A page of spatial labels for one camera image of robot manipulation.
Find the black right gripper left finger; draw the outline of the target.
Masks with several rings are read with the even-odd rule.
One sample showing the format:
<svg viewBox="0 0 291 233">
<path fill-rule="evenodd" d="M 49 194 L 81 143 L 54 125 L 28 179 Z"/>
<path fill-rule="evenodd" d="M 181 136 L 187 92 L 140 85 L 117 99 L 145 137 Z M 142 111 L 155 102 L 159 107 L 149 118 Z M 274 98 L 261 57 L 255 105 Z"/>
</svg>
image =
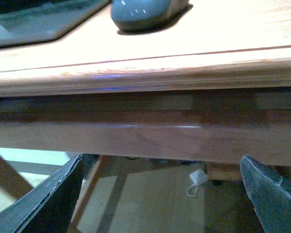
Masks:
<svg viewBox="0 0 291 233">
<path fill-rule="evenodd" d="M 20 200 L 0 212 L 0 233 L 65 233 L 83 180 L 77 155 Z"/>
</svg>

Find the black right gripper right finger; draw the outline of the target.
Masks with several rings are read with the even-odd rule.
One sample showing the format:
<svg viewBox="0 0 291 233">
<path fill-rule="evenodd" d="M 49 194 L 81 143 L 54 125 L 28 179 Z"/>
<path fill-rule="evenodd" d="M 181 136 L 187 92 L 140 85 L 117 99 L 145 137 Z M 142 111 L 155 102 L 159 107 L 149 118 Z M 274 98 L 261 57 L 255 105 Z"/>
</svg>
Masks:
<svg viewBox="0 0 291 233">
<path fill-rule="evenodd" d="M 247 195 L 266 233 L 291 233 L 291 181 L 249 155 L 240 170 Z"/>
</svg>

